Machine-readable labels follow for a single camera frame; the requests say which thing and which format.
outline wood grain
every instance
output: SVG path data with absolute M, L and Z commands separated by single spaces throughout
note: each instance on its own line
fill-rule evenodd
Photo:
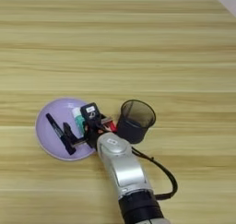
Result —
M 216 0 L 0 0 L 0 223 L 123 223 L 98 157 L 62 162 L 34 133 L 50 100 L 129 99 L 158 121 L 138 145 L 178 178 L 175 224 L 232 224 L 236 19 Z M 157 193 L 169 181 L 141 161 Z

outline red object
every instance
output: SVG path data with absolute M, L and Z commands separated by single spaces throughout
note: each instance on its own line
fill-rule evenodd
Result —
M 110 126 L 112 132 L 116 132 L 116 131 L 117 131 L 117 128 L 116 128 L 114 122 L 110 122 L 110 125 L 109 125 L 109 126 Z

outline black mesh cup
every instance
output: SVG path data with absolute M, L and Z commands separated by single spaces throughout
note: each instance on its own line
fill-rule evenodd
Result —
M 126 101 L 121 108 L 117 135 L 130 144 L 140 143 L 155 122 L 156 114 L 148 104 L 140 100 Z

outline black pen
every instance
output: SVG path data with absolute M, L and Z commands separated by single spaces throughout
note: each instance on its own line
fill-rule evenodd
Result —
M 57 124 L 57 122 L 54 120 L 54 118 L 49 113 L 46 114 L 46 118 L 48 119 L 48 122 L 51 124 L 51 126 L 52 126 L 53 130 L 55 131 L 55 133 L 57 134 L 57 136 L 63 142 L 66 151 L 70 155 L 74 154 L 77 150 L 74 147 L 71 147 L 69 139 L 67 138 L 67 136 L 65 135 L 63 130 L 60 128 L 60 126 Z

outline black cable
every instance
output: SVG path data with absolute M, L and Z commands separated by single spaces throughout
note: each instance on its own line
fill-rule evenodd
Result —
M 172 191 L 166 194 L 159 194 L 159 195 L 155 195 L 157 200 L 165 200 L 165 199 L 169 199 L 172 198 L 175 193 L 178 191 L 178 183 L 175 179 L 175 177 L 173 176 L 173 174 L 166 169 L 163 165 L 161 165 L 159 162 L 157 162 L 153 157 L 149 157 L 148 155 L 140 152 L 139 150 L 137 150 L 136 148 L 132 147 L 132 151 L 133 154 L 135 154 L 136 156 L 138 156 L 141 159 L 147 159 L 150 162 L 154 163 L 156 166 L 158 166 L 166 175 L 167 177 L 170 179 L 171 184 L 172 184 Z

